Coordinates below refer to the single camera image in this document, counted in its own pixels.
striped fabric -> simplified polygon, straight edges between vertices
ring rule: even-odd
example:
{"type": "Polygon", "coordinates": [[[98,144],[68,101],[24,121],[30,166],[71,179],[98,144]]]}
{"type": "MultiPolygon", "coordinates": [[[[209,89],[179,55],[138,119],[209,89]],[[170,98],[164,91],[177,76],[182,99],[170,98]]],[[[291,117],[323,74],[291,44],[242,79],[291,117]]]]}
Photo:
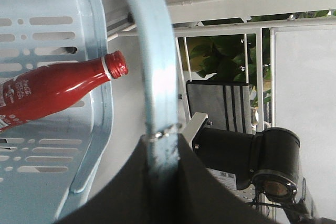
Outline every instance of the striped fabric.
{"type": "Polygon", "coordinates": [[[207,113],[214,129],[252,133],[249,85],[241,82],[188,81],[191,115],[207,113]]]}

green leaves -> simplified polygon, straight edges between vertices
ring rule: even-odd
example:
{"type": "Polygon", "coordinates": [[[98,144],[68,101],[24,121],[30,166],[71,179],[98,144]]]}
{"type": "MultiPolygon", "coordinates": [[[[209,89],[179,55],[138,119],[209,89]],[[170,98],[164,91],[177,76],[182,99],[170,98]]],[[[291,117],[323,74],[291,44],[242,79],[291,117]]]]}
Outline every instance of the green leaves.
{"type": "Polygon", "coordinates": [[[210,56],[212,47],[208,44],[201,44],[193,48],[189,54],[189,59],[193,59],[198,56],[210,56]]]}
{"type": "Polygon", "coordinates": [[[217,57],[210,56],[204,59],[202,63],[200,64],[200,66],[202,67],[202,70],[206,74],[210,74],[210,73],[217,72],[217,68],[219,68],[219,63],[220,63],[220,60],[217,57]]]}
{"type": "Polygon", "coordinates": [[[217,51],[227,57],[234,58],[237,54],[244,52],[242,43],[243,35],[222,35],[210,36],[217,51]]]}
{"type": "Polygon", "coordinates": [[[328,14],[329,10],[319,10],[315,13],[315,18],[324,17],[328,14]]]}

coca-cola bottle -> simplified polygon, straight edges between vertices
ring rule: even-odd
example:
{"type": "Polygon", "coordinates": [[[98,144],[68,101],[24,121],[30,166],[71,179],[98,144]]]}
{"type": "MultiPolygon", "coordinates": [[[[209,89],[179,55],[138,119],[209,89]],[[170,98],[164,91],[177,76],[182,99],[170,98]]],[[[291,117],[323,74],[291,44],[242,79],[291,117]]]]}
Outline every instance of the coca-cola bottle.
{"type": "Polygon", "coordinates": [[[95,87],[127,73],[125,59],[116,51],[20,74],[0,84],[0,132],[64,110],[95,87]]]}

black cable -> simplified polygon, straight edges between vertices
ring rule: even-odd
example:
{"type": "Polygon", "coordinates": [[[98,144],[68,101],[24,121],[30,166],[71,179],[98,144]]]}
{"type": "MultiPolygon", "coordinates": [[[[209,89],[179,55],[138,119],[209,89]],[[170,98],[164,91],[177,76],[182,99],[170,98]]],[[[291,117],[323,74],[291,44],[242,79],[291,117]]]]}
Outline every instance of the black cable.
{"type": "Polygon", "coordinates": [[[246,204],[248,205],[252,205],[252,206],[267,206],[267,207],[277,207],[277,208],[281,208],[283,210],[289,210],[289,211],[292,211],[292,212],[296,212],[300,215],[304,215],[303,213],[299,212],[299,211],[296,211],[296,210],[293,210],[293,209],[290,209],[288,207],[283,207],[283,206],[280,206],[280,205],[275,205],[275,204],[270,204],[270,203],[263,203],[263,202],[247,202],[246,204]]]}

white panel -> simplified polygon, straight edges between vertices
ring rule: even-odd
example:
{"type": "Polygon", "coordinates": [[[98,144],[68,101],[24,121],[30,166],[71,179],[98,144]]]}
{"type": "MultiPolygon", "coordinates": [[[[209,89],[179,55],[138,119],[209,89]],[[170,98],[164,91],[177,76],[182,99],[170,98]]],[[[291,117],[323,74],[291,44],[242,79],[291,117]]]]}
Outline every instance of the white panel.
{"type": "Polygon", "coordinates": [[[273,32],[275,124],[298,134],[317,211],[336,219],[336,26],[273,32]]]}
{"type": "Polygon", "coordinates": [[[125,164],[141,135],[145,134],[144,87],[137,37],[116,38],[109,52],[123,52],[129,73],[112,80],[113,128],[111,140],[102,156],[90,195],[95,195],[125,164]]]}

